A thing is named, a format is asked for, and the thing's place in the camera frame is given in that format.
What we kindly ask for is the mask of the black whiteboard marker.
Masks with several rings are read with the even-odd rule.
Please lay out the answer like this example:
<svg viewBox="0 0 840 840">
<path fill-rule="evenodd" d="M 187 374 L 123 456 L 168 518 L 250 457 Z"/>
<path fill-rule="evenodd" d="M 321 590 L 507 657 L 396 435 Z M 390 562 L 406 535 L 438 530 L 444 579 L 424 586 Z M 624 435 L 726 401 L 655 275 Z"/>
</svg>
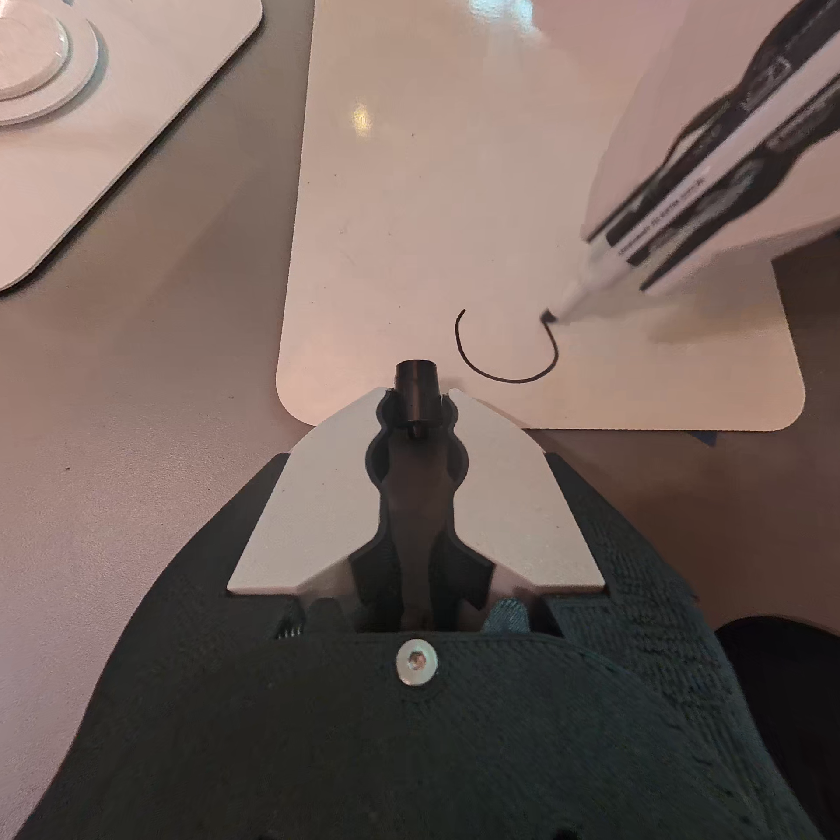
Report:
<svg viewBox="0 0 840 840">
<path fill-rule="evenodd" d="M 837 130 L 838 2 L 802 2 L 764 39 L 738 85 L 700 111 L 659 168 L 586 236 L 583 267 L 541 320 L 567 319 L 634 272 L 640 291 L 661 288 Z"/>
</svg>

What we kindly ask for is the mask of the black marker cap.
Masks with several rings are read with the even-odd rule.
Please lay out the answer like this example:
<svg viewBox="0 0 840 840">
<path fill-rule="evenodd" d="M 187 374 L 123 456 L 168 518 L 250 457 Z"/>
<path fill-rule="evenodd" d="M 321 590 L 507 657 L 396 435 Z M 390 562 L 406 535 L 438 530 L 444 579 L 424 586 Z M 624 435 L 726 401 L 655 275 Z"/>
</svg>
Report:
<svg viewBox="0 0 840 840">
<path fill-rule="evenodd" d="M 397 425 L 412 440 L 425 440 L 442 423 L 437 366 L 430 360 L 405 360 L 395 368 Z"/>
</svg>

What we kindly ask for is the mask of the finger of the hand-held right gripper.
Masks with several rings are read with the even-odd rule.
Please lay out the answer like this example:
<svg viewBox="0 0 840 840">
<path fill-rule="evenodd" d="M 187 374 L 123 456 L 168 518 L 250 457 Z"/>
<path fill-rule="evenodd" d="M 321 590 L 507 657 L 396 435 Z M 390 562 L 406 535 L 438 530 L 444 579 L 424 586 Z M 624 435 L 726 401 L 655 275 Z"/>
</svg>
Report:
<svg viewBox="0 0 840 840">
<path fill-rule="evenodd" d="M 793 1 L 688 2 L 675 31 L 650 60 L 598 165 L 582 228 L 589 233 L 662 163 L 697 113 L 734 89 Z M 781 238 L 763 245 L 808 245 Z"/>
<path fill-rule="evenodd" d="M 778 129 L 679 215 L 644 263 L 644 294 L 679 286 L 730 249 L 797 237 L 838 219 L 838 123 Z"/>
</svg>

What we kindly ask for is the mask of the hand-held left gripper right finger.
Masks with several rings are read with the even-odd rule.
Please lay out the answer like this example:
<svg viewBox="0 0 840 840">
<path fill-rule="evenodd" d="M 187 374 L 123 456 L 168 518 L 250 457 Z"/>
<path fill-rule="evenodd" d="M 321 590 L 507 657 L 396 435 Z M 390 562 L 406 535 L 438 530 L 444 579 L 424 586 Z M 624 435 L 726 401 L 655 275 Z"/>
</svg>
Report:
<svg viewBox="0 0 840 840">
<path fill-rule="evenodd" d="M 443 397 L 453 484 L 428 562 L 436 622 L 486 617 L 499 601 L 599 595 L 606 583 L 546 453 L 462 391 Z"/>
</svg>

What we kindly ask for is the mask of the white table sign stand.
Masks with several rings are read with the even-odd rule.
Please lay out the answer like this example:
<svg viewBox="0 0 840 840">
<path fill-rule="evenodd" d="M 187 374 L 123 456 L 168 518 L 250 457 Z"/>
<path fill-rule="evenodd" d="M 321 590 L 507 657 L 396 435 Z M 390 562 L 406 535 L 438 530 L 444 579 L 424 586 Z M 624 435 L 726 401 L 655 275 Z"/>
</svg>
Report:
<svg viewBox="0 0 840 840">
<path fill-rule="evenodd" d="M 260 1 L 2 2 L 1 289 L 255 33 Z"/>
</svg>

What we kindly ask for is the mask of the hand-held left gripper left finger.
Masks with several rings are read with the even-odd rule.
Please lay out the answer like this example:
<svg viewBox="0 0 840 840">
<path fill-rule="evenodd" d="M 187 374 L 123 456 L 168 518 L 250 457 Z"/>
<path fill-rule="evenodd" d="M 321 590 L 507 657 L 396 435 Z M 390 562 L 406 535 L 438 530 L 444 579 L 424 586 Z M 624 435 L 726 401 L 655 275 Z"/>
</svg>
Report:
<svg viewBox="0 0 840 840">
<path fill-rule="evenodd" d="M 231 595 L 333 599 L 355 626 L 400 626 L 403 570 L 385 495 L 401 399 L 374 388 L 290 451 L 231 574 Z"/>
</svg>

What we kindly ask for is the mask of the white whiteboard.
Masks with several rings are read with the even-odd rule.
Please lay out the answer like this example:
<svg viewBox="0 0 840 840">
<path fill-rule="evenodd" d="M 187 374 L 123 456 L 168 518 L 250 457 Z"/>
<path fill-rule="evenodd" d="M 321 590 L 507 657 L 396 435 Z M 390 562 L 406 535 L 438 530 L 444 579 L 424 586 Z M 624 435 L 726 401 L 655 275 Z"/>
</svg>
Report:
<svg viewBox="0 0 840 840">
<path fill-rule="evenodd" d="M 632 283 L 539 322 L 585 254 L 598 165 L 644 73 L 747 2 L 316 2 L 276 370 L 315 425 L 399 361 L 525 428 L 773 432 L 805 388 L 770 265 Z M 639 82 L 644 79 L 645 87 Z"/>
</svg>

